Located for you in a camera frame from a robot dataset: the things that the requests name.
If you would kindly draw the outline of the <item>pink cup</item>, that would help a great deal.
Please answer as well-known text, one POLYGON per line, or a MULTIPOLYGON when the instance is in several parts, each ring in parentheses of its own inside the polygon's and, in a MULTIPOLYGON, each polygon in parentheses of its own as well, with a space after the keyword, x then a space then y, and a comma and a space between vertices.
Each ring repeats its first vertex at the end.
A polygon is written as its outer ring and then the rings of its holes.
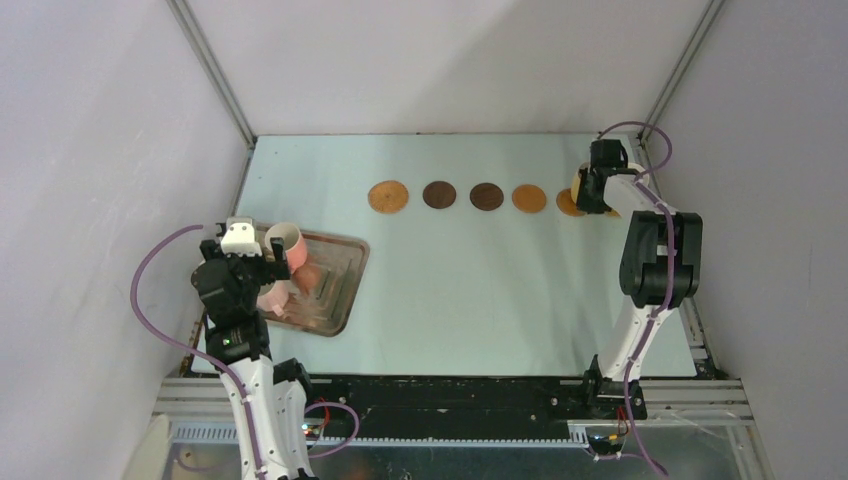
POLYGON ((257 297, 257 307, 269 315, 282 317, 289 301, 290 294, 284 281, 276 281, 263 285, 257 297))
POLYGON ((272 250, 272 240, 274 238, 281 238, 283 240, 287 263, 292 273, 307 263, 307 243, 300 228, 296 224, 281 222, 272 225, 264 236, 264 244, 269 251, 272 250))

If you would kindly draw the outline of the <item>pink cup front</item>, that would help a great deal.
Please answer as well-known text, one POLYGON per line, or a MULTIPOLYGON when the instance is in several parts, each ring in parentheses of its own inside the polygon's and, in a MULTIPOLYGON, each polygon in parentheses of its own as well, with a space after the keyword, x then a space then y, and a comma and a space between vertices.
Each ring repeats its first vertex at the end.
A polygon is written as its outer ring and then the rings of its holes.
POLYGON ((289 301, 290 294, 284 281, 276 281, 263 285, 257 297, 257 307, 269 315, 282 317, 289 301))

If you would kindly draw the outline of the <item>light wooden coaster front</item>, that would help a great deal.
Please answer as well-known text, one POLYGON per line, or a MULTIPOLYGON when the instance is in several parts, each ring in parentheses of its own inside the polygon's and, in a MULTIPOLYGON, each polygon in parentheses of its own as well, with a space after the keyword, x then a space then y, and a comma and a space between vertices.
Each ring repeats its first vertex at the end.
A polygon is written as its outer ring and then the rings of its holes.
POLYGON ((571 188, 563 189, 557 194, 556 205, 565 215, 571 217, 582 217, 585 215, 585 213, 577 207, 571 188))

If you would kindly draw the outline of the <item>light wooden coaster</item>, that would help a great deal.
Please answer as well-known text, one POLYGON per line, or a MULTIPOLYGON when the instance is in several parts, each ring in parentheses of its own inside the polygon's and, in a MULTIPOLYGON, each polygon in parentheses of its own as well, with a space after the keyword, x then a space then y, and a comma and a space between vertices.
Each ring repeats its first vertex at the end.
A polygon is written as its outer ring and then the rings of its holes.
POLYGON ((523 213, 535 214, 545 209, 547 195, 542 188, 534 184, 517 186, 511 196, 513 205, 523 213))
POLYGON ((571 217, 582 217, 585 215, 585 213, 577 207, 571 188, 563 189, 557 194, 556 205, 565 215, 571 217))

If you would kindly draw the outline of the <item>dark wooden coaster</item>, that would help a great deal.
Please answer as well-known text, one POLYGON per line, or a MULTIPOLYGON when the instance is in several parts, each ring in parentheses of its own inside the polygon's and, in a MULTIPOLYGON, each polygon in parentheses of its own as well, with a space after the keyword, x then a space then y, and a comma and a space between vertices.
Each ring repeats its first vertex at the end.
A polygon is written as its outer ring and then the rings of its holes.
POLYGON ((489 212, 502 206, 504 193, 498 185, 484 182, 475 185, 470 190, 469 200, 478 210, 489 212))
POLYGON ((455 187, 447 181, 437 180, 425 186, 422 192, 424 203, 432 209, 451 207, 457 198, 455 187))

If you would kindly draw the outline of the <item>light yellow-green cup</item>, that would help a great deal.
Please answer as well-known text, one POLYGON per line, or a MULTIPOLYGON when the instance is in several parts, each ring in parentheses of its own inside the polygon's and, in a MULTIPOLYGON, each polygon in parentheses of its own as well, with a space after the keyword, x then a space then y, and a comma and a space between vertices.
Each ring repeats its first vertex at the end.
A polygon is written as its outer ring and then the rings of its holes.
POLYGON ((627 165, 627 175, 633 176, 637 181, 645 176, 644 172, 645 168, 636 162, 629 162, 627 165))

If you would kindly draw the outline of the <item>yellow cup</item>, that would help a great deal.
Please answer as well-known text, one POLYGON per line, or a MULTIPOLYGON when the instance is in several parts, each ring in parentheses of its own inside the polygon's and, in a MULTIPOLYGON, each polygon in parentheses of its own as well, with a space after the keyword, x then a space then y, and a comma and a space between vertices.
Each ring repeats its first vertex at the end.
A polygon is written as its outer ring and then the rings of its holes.
POLYGON ((583 173, 584 173, 584 169, 580 168, 575 172, 575 174, 572 177, 571 188, 570 188, 570 196, 571 196, 572 202, 574 204, 577 204, 577 201, 578 201, 578 198, 579 198, 579 192, 580 192, 580 186, 581 186, 581 182, 582 182, 583 173))

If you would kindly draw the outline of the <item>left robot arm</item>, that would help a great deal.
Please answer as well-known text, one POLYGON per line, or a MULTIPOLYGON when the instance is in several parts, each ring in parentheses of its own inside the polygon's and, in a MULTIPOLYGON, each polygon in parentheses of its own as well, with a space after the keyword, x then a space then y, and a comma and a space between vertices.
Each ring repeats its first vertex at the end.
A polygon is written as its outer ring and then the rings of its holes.
POLYGON ((302 430, 316 390, 297 359, 274 363, 269 330, 257 300, 261 288, 287 280, 283 239, 267 259, 259 244, 231 253, 221 242, 201 242, 202 263, 191 284, 205 308, 205 357, 215 366, 236 426, 244 479, 311 479, 302 430))

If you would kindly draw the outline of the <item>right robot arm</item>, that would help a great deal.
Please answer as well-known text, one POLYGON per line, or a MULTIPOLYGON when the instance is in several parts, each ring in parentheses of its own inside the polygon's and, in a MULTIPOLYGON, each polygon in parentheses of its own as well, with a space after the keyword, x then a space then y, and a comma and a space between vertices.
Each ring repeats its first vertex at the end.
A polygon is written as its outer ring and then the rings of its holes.
POLYGON ((576 175, 576 207, 628 220, 618 283, 623 303, 611 340, 584 374, 581 402, 593 418, 611 419, 635 405, 642 364, 662 323, 700 283, 703 220, 654 193, 623 143, 596 139, 576 175))

